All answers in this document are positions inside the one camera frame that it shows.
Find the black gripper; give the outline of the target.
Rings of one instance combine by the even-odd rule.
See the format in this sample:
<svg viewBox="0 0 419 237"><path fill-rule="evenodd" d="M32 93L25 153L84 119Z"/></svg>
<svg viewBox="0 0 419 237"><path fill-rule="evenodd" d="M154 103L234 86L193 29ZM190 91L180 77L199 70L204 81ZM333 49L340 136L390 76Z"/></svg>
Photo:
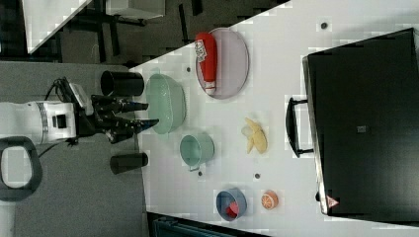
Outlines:
<svg viewBox="0 0 419 237"><path fill-rule="evenodd" d="M87 115L84 109L76 113L76 134L78 138L97 133L105 134L112 144L129 139L129 134L141 133L159 123L159 119L125 119L117 113L146 111L148 105L129 102L110 96L93 95L91 97L93 114Z"/></svg>

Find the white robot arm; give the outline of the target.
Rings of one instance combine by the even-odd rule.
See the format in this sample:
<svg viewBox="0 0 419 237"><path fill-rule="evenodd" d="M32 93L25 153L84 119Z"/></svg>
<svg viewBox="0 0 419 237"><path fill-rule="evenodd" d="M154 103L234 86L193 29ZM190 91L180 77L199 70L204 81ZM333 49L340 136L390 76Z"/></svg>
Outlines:
<svg viewBox="0 0 419 237"><path fill-rule="evenodd" d="M92 97L93 114L78 103L37 101L1 104L1 137L27 137L33 144L76 143L78 138L105 134L114 144L159 123L158 118L128 119L119 114L146 111L148 105L108 96Z"/></svg>

